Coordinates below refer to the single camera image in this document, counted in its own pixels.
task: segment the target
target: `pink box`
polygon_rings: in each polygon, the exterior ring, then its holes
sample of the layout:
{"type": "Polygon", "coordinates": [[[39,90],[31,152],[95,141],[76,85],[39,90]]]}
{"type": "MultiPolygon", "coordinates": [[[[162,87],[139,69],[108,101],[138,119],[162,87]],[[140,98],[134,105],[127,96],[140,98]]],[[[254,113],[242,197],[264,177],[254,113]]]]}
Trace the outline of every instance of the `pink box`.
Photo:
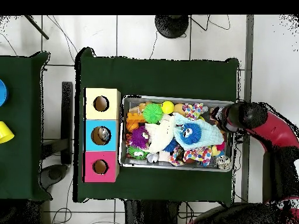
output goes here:
{"type": "Polygon", "coordinates": [[[117,162],[116,151],[89,151],[85,152],[85,178],[84,182],[110,182],[116,181],[119,173],[119,164],[117,162]],[[107,164],[107,170],[104,174],[96,173],[93,170],[93,164],[97,160],[103,160],[107,164]]]}

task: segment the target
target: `dark green tablecloth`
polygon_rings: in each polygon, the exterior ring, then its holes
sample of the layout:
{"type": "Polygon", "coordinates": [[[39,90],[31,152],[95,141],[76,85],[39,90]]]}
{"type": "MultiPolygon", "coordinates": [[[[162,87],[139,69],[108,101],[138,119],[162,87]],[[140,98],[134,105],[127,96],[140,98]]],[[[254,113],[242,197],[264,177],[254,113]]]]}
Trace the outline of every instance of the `dark green tablecloth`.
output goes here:
{"type": "Polygon", "coordinates": [[[115,183],[82,182],[83,88],[117,88],[124,95],[235,101],[238,60],[167,61],[76,57],[74,200],[129,198],[231,203],[232,171],[121,167],[115,183]]]}
{"type": "Polygon", "coordinates": [[[0,144],[0,198],[49,200],[39,184],[41,157],[42,66],[49,53],[31,57],[0,56],[0,79],[8,101],[0,107],[0,121],[15,134],[0,144]]]}

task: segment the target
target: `metal tray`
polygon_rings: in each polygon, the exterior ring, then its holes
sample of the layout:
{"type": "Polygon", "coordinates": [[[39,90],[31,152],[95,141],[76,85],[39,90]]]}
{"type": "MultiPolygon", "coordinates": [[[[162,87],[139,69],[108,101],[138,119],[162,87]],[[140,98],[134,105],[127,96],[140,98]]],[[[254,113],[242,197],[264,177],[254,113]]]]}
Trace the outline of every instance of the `metal tray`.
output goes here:
{"type": "MultiPolygon", "coordinates": [[[[174,104],[177,103],[204,103],[205,106],[210,107],[225,107],[228,104],[232,104],[231,101],[218,101],[218,100],[200,100],[200,99],[183,99],[183,98],[167,98],[167,97],[155,97],[155,96],[130,96],[125,95],[121,102],[121,116],[120,116],[120,142],[119,142],[119,163],[125,167],[147,167],[152,169],[176,169],[176,170],[201,170],[201,171],[212,171],[212,172],[228,172],[232,169],[232,166],[228,170],[221,170],[217,167],[215,163],[215,158],[212,157],[210,164],[206,167],[202,166],[200,162],[194,162],[192,164],[185,164],[183,166],[172,166],[169,162],[157,162],[150,163],[147,160],[136,160],[129,159],[126,157],[127,147],[125,141],[125,131],[126,131],[126,115],[128,110],[132,107],[138,106],[142,102],[153,102],[153,103],[163,103],[165,100],[169,100],[174,104]]],[[[224,149],[225,155],[231,158],[232,162],[232,144],[233,135],[227,133],[227,144],[224,149]]]]}

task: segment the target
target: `yellow cup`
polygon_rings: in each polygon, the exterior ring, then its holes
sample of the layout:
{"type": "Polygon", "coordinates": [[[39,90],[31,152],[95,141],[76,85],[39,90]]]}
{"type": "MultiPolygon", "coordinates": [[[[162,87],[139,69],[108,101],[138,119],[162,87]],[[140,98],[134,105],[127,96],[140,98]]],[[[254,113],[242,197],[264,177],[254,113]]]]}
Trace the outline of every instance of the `yellow cup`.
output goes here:
{"type": "Polygon", "coordinates": [[[7,127],[7,125],[0,121],[0,144],[4,142],[8,142],[11,140],[15,135],[12,131],[7,127]]]}

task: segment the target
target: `blue box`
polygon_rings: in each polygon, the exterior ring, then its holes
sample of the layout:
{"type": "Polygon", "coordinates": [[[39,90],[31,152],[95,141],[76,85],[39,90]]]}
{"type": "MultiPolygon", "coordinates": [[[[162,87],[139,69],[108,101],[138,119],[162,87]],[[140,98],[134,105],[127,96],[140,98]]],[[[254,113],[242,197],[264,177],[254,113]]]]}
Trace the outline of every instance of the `blue box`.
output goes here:
{"type": "Polygon", "coordinates": [[[118,130],[118,120],[86,120],[86,151],[117,151],[118,130]],[[93,129],[100,126],[106,127],[111,133],[110,141],[105,145],[97,145],[91,138],[93,129]]]}

